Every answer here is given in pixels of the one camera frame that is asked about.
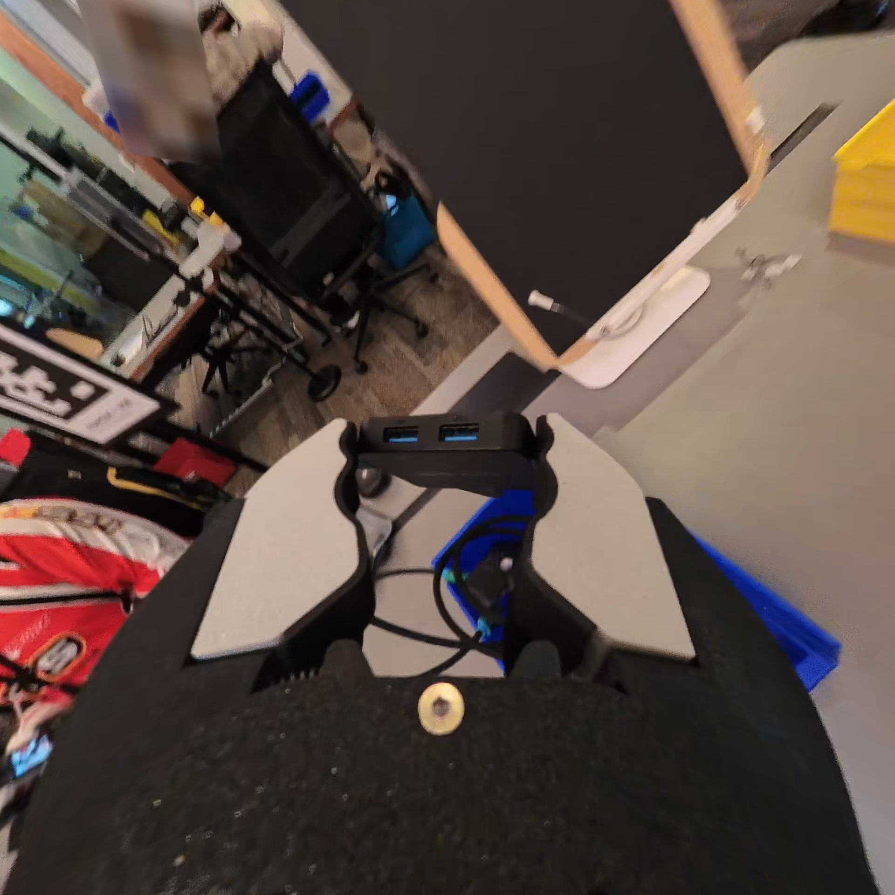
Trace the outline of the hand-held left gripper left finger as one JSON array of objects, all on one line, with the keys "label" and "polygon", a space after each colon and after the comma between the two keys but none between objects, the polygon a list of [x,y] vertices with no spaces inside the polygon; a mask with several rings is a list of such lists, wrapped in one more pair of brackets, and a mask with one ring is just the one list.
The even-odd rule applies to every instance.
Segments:
[{"label": "hand-held left gripper left finger", "polygon": [[357,517],[356,426],[331,421],[250,488],[193,639],[197,662],[255,655],[260,673],[364,668],[375,610]]}]

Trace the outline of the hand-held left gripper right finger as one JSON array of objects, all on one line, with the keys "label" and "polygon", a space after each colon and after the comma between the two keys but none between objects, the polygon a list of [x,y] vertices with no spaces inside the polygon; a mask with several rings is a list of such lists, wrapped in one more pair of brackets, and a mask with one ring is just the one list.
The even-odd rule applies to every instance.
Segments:
[{"label": "hand-held left gripper right finger", "polygon": [[691,663],[696,650],[642,488],[557,413],[538,419],[533,516],[513,566],[509,674],[532,643],[561,675],[597,675],[616,653]]}]

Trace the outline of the blue plastic bin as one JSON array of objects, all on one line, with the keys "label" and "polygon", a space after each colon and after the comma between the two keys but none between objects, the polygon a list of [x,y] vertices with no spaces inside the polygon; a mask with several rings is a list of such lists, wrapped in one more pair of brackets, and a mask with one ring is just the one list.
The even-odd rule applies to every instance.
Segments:
[{"label": "blue plastic bin", "polygon": [[[460,544],[459,575],[469,576],[494,548],[508,545],[513,550],[520,545],[523,526],[520,522],[507,521],[508,516],[528,519],[533,514],[531,490],[506,490],[498,497],[487,499],[431,560],[432,568],[446,560],[454,546]],[[755,610],[789,657],[806,690],[813,692],[840,665],[840,641],[705,540],[696,540]]]}]

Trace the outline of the black USB hub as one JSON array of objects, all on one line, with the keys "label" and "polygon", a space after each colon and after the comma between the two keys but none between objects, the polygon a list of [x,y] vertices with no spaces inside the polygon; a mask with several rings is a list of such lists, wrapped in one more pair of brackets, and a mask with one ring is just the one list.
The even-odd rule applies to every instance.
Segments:
[{"label": "black USB hub", "polygon": [[528,419],[509,411],[369,419],[356,450],[363,464],[403,482],[488,498],[530,490],[541,453]]}]

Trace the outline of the yellow plastic bin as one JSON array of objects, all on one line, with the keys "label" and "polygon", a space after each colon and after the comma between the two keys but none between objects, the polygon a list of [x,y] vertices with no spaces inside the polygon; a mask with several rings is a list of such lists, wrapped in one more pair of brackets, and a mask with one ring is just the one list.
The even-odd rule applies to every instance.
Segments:
[{"label": "yellow plastic bin", "polygon": [[894,101],[833,157],[830,233],[894,244]]}]

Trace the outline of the metal wheeled cart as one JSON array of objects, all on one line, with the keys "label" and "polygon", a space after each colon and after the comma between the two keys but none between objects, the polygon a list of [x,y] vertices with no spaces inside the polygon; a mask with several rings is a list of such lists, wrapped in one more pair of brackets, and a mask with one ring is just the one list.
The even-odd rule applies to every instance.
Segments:
[{"label": "metal wheeled cart", "polygon": [[312,401],[321,402],[336,391],[341,381],[339,366],[313,370],[300,347],[300,337],[283,330],[262,308],[252,306],[220,278],[218,266],[239,247],[238,237],[227,227],[200,223],[197,246],[182,259],[145,221],[83,172],[63,171],[60,184],[84,218],[140,262],[155,263],[169,274],[168,281],[108,350],[111,363],[122,361],[116,365],[119,372],[145,382],[160,360],[171,360],[175,348],[185,348],[193,321],[214,309],[218,321],[240,322],[267,350],[304,372],[310,378]]}]

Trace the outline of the small metal clips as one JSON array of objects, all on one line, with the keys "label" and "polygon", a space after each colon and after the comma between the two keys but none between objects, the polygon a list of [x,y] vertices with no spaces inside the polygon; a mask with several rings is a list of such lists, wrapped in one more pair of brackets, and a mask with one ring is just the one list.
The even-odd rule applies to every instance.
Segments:
[{"label": "small metal clips", "polygon": [[739,249],[737,250],[737,259],[742,268],[741,282],[768,287],[772,281],[789,273],[800,263],[802,255],[798,253],[753,254]]}]

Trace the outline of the teal bag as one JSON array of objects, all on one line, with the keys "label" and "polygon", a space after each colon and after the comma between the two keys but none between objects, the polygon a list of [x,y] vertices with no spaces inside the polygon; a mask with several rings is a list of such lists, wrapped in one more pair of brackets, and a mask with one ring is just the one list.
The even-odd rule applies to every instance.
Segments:
[{"label": "teal bag", "polygon": [[379,256],[396,272],[407,269],[437,239],[436,230],[418,195],[383,194],[383,240]]}]

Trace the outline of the black office chair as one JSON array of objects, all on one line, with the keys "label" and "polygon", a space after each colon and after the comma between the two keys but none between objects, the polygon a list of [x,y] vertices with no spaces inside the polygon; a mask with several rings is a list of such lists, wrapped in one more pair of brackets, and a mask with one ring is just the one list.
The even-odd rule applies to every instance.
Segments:
[{"label": "black office chair", "polygon": [[390,274],[374,264],[385,237],[382,214],[339,150],[286,95],[270,63],[257,63],[221,109],[218,131],[232,228],[262,248],[290,296],[338,326],[359,316],[357,373],[368,370],[362,352],[375,310],[408,321],[419,338],[429,334],[415,312],[390,303],[386,293],[414,275],[436,283],[438,272],[429,262]]}]

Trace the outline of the black board with wooden frame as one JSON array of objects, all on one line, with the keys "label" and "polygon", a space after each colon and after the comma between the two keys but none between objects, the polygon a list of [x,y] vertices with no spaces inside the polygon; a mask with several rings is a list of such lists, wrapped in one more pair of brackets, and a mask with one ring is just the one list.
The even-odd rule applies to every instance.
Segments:
[{"label": "black board with wooden frame", "polygon": [[419,170],[447,255],[545,369],[764,179],[764,120],[717,2],[283,5]]}]

